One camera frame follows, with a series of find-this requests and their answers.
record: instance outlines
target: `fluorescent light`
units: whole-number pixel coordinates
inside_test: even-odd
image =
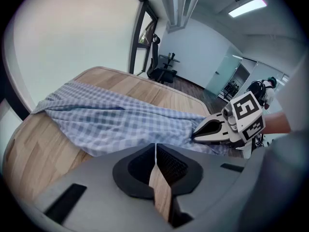
[[[276,80],[277,80],[278,83],[280,83],[281,85],[285,86],[285,84],[282,81],[278,80],[277,78],[276,78]]]
[[[235,55],[232,55],[233,57],[235,57],[235,58],[239,58],[239,59],[242,59],[242,57],[238,57],[238,56],[235,56]]]
[[[229,14],[232,17],[236,17],[239,15],[242,15],[244,13],[247,13],[249,11],[252,10],[256,10],[259,8],[263,8],[266,7],[267,4],[263,1],[263,0],[253,0],[251,2],[248,2],[240,7],[238,7],[237,9],[232,10]]]

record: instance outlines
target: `glass door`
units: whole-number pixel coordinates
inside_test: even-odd
[[[238,51],[232,46],[230,46],[217,71],[215,72],[205,89],[218,96],[221,90],[231,79],[234,72],[237,70],[241,59],[242,58],[239,57]]]

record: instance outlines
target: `plaid bedsheet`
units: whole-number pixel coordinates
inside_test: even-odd
[[[92,156],[148,143],[166,143],[225,155],[226,146],[194,143],[191,135],[203,116],[157,107],[132,97],[70,81],[39,102],[61,131]]]

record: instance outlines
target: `black chair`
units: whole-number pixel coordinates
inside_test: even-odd
[[[158,45],[160,44],[160,38],[154,34],[153,37],[153,57],[151,58],[150,67],[147,71],[147,75],[150,79],[154,79],[156,82],[164,82],[173,83],[174,77],[177,71],[168,70],[168,66],[172,66],[169,63],[164,64],[164,68],[158,67]]]

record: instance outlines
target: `window frame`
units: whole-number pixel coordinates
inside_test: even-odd
[[[6,4],[7,9],[4,10],[2,13],[2,22],[0,26],[2,35],[4,34],[10,20],[13,18],[14,13],[23,1],[24,0],[9,0],[9,3]],[[20,119],[25,120],[30,114],[30,111],[23,104],[18,93],[14,89],[14,84],[12,83],[9,74],[7,73],[8,69],[5,62],[3,45],[1,47],[2,58],[0,60],[0,103],[3,102],[4,99],[6,99],[10,107],[20,117]]]
[[[147,14],[154,21],[154,32],[155,32],[156,25],[157,25],[158,20],[159,20],[158,16],[156,15],[154,10],[152,9],[148,0],[139,0],[139,1],[140,1],[140,7],[138,9],[138,13],[137,13],[137,16],[136,16],[136,20],[135,20],[135,24],[134,24],[134,28],[133,28],[132,40],[131,40],[131,47],[130,47],[129,67],[128,67],[128,70],[129,70],[128,72],[130,74],[134,73],[136,52],[137,52],[138,48],[147,49],[146,54],[145,54],[143,69],[139,74],[141,74],[142,72],[145,72],[146,68],[147,68],[147,62],[148,62],[148,58],[149,58],[151,43],[149,44],[149,46],[139,43],[140,29],[141,29],[141,25],[143,23],[145,13],[147,12]]]

